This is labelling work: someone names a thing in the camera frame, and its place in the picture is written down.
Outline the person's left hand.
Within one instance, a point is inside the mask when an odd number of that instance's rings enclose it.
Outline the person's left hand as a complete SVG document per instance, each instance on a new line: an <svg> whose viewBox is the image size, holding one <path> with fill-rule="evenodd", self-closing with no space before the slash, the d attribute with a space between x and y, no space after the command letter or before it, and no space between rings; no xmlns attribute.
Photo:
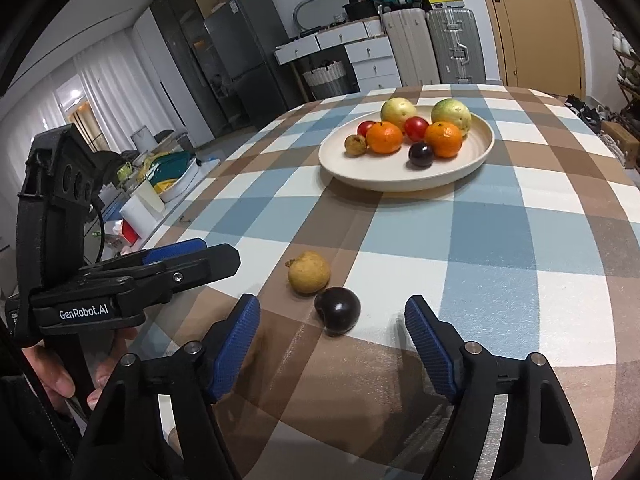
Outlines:
<svg viewBox="0 0 640 480"><path fill-rule="evenodd" d="M137 334L138 330L134 327L116 330L110 354L96 367L96 374L94 374L96 388L92 393L88 394L86 399L90 410L96 407L108 378L110 378L120 358L127 353L127 342L134 340ZM75 395L76 387L72 376L65 369L62 361L43 344L25 348L23 349L23 354L40 379L54 408L60 412L65 412L65 401Z"/></svg>

